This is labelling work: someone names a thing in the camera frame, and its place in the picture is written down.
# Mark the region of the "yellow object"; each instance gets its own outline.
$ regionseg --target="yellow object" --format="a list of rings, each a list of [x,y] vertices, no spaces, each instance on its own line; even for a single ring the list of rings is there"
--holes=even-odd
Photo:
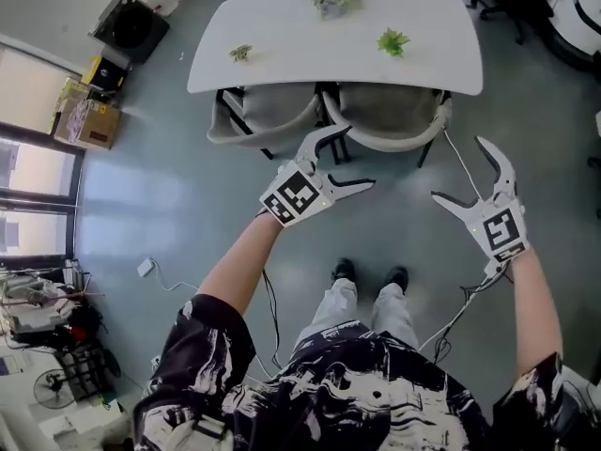
[[[82,82],[84,84],[89,85],[90,82],[92,82],[92,79],[94,78],[94,74],[96,73],[96,70],[98,70],[98,65],[100,65],[100,62],[102,60],[102,56],[101,55],[97,55],[94,58],[92,58],[92,61],[90,62],[90,72],[82,78]]]

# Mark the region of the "white table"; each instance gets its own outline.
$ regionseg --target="white table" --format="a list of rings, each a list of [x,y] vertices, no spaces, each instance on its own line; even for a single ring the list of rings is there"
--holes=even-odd
[[[411,42],[404,57],[378,50],[390,27]],[[230,51],[253,45],[249,61]],[[461,0],[362,0],[321,20],[310,0],[228,0],[203,35],[188,91],[282,82],[378,82],[470,95],[482,91],[482,59]]]

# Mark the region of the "floor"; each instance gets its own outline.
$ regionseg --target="floor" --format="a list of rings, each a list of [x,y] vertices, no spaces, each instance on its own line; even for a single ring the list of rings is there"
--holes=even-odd
[[[150,359],[193,294],[186,287],[165,292],[153,276],[141,279],[137,266],[151,256],[169,285],[199,284],[253,219],[279,165],[258,151],[210,144],[205,134],[213,94],[186,91],[196,45],[222,1],[182,3],[165,40],[127,83],[115,147],[89,152],[85,160],[77,255],[92,272],[93,290],[105,294],[96,300],[109,332],[102,338],[131,380],[118,383],[127,408],[139,397],[132,381],[148,378]],[[599,352],[591,337],[601,335],[597,184],[586,165],[598,140],[599,87],[550,54],[532,32],[520,47],[502,17],[475,22],[485,90],[454,96],[449,132],[486,196],[493,171],[472,137],[490,139],[513,162],[530,239],[559,309],[565,362],[587,375]],[[288,229],[267,267],[278,298],[282,360],[311,320],[338,257],[358,267],[363,319],[385,272],[407,266],[408,305],[422,341],[460,307],[459,286],[477,284],[483,275],[485,258],[475,242],[430,197],[439,190],[473,198],[444,139],[437,138],[422,169],[416,168],[419,150],[382,154],[352,142],[349,150],[352,163],[334,168],[326,155],[324,167],[339,179],[377,179],[376,187]],[[268,362],[274,334],[262,285],[245,319]],[[450,334],[453,350],[442,367],[487,413],[515,375],[514,326],[512,289],[503,280],[474,301]],[[250,374],[262,377],[256,363]]]

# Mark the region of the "black shoe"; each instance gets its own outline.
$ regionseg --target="black shoe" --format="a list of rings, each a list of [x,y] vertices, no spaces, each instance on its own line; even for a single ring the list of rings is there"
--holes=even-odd
[[[403,294],[405,294],[409,284],[409,273],[407,272],[407,269],[401,266],[396,266],[390,269],[384,278],[384,286],[382,287],[385,288],[392,282],[402,288]]]
[[[350,260],[341,258],[336,264],[336,269],[331,273],[331,282],[334,283],[338,279],[355,282],[355,266]]]

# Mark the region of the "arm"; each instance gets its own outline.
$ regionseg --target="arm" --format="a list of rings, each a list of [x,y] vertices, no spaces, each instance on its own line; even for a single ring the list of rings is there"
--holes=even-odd
[[[547,279],[533,249],[512,261],[516,294],[517,375],[557,352],[562,332]]]
[[[282,229],[268,212],[256,217],[208,273],[197,294],[221,299],[244,314]]]

